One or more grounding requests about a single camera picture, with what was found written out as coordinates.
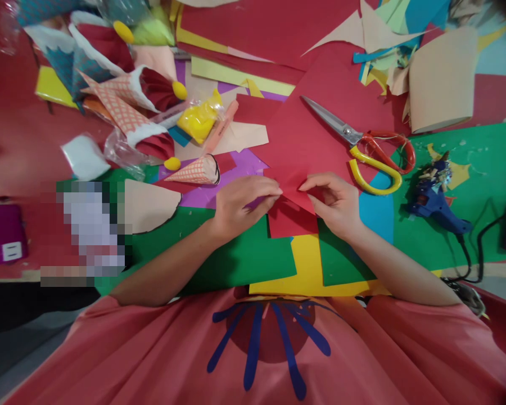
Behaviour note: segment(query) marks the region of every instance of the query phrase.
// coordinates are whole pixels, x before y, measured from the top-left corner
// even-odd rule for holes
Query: green paper sheet
[[[506,209],[506,123],[414,136],[412,143],[416,150],[416,168],[403,176],[403,185],[394,193],[394,245],[429,271],[467,264],[453,234],[432,219],[411,221],[405,209],[407,193],[415,184],[411,179],[416,179],[419,169],[431,162],[427,145],[433,143],[440,154],[449,150],[454,163],[471,164],[470,179],[446,195],[456,197],[451,206],[454,214],[474,225],[474,230],[465,238],[472,262],[477,263],[478,233]],[[395,154],[392,158],[397,161],[399,157]],[[331,234],[322,221],[319,221],[319,234],[324,285],[376,278],[348,244]],[[506,260],[506,251],[499,246],[499,225],[487,232],[483,245],[486,262]]]
[[[107,295],[120,281],[185,238],[212,218],[214,213],[210,209],[178,207],[175,215],[161,227],[149,233],[133,235],[135,265],[118,277],[97,277],[97,290],[101,295]],[[288,238],[268,238],[268,220],[264,216],[252,228],[215,251],[180,294],[221,290],[295,274],[296,266]]]

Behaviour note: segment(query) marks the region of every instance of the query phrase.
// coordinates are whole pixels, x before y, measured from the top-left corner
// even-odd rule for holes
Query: paper ice cream cone
[[[218,184],[219,180],[218,161],[212,155],[204,155],[165,178],[165,181],[214,185]]]

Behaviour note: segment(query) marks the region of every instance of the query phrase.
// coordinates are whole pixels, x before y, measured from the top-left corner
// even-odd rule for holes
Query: paper roll
[[[446,128],[472,117],[478,31],[464,26],[420,48],[410,61],[412,132]]]

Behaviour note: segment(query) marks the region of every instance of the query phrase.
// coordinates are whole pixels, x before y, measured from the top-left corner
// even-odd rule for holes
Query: yellow pom pom
[[[135,37],[131,30],[121,21],[115,21],[112,25],[116,33],[120,36],[121,39],[124,40],[125,43],[133,43],[135,41]]]
[[[173,92],[180,100],[185,100],[187,98],[186,87],[180,82],[173,82]]]
[[[180,166],[182,166],[182,162],[177,157],[170,157],[163,164],[168,170],[172,170],[173,172],[179,170]]]

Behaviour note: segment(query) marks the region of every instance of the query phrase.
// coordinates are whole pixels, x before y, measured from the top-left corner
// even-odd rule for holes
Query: scissor handle
[[[403,145],[407,161],[405,169],[401,169],[388,155],[384,153],[377,141],[375,141],[375,138],[390,139],[394,140],[394,142],[398,145]],[[408,174],[412,171],[412,169],[414,169],[414,166],[416,165],[416,152],[414,151],[414,146],[412,146],[412,143],[410,143],[406,136],[396,132],[369,131],[364,133],[362,140],[370,145],[379,158],[393,170],[397,170],[401,174]]]
[[[373,166],[376,169],[381,170],[382,172],[385,172],[392,178],[392,185],[387,188],[386,190],[379,190],[378,188],[374,188],[370,186],[363,178],[362,174],[360,173],[360,169],[358,169],[358,163],[356,162],[356,159],[352,159],[350,163],[350,169],[353,171],[353,176],[356,182],[360,185],[361,188],[366,190],[370,194],[375,195],[388,195],[392,194],[393,192],[397,191],[399,187],[401,187],[401,184],[403,184],[403,179],[401,177],[401,174],[395,169],[392,169],[388,165],[385,165],[382,162],[379,162],[378,160],[373,159],[372,157],[368,155],[364,155],[362,152],[359,151],[357,146],[353,146],[350,150],[350,153],[352,156],[354,156],[356,159],[362,161],[363,163],[367,163],[368,165]]]

